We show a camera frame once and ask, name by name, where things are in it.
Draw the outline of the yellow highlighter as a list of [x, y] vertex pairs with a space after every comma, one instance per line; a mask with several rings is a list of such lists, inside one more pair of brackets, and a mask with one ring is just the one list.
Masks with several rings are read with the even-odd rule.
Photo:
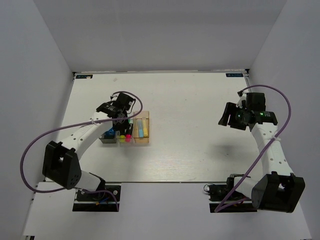
[[126, 142], [126, 136], [125, 135], [119, 135], [118, 136], [119, 143], [125, 143]]

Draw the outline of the cream highlighter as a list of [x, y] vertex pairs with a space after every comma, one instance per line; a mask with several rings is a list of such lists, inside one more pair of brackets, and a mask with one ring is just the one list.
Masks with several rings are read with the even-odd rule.
[[148, 123], [147, 123], [146, 118], [142, 119], [142, 131], [143, 131], [143, 137], [148, 138], [149, 137], [149, 130], [148, 130]]

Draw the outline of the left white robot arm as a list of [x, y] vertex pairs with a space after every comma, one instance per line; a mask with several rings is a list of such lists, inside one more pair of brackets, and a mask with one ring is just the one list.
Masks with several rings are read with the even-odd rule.
[[127, 119], [136, 99], [125, 92], [117, 92], [110, 101], [102, 103], [89, 119], [74, 133], [59, 142], [51, 141], [44, 153], [42, 174], [70, 189], [83, 189], [99, 200], [105, 196], [105, 180], [81, 170], [80, 159], [85, 151], [110, 129], [121, 131], [129, 126]]

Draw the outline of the light blue marker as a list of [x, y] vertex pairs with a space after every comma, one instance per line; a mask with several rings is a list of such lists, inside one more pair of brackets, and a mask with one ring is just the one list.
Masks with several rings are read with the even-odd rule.
[[138, 118], [138, 119], [136, 120], [136, 123], [137, 123], [137, 127], [138, 127], [138, 137], [139, 137], [139, 138], [143, 138], [144, 135], [143, 135], [142, 119], [141, 119], [141, 118]]

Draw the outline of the blue stationery block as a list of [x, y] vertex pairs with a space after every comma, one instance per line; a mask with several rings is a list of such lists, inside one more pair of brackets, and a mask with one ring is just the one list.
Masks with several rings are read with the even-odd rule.
[[108, 131], [104, 133], [105, 139], [114, 139], [116, 136], [116, 131], [113, 128], [110, 128]]

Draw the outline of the pink highlighter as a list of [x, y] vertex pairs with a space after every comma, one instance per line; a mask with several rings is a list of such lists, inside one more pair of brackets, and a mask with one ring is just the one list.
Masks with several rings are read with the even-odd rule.
[[128, 143], [131, 141], [132, 131], [133, 131], [132, 127], [127, 128], [126, 131], [125, 131], [125, 141], [128, 142]]

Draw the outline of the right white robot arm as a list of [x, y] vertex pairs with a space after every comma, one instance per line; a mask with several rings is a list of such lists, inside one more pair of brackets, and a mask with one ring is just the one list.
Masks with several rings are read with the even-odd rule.
[[305, 189], [302, 177], [295, 176], [284, 155], [274, 112], [266, 110], [264, 93], [248, 92], [238, 103], [227, 102], [219, 125], [238, 130], [249, 128], [259, 155], [243, 175], [232, 175], [225, 188], [226, 196], [214, 210], [230, 206], [230, 198], [243, 195], [257, 210], [292, 213]]

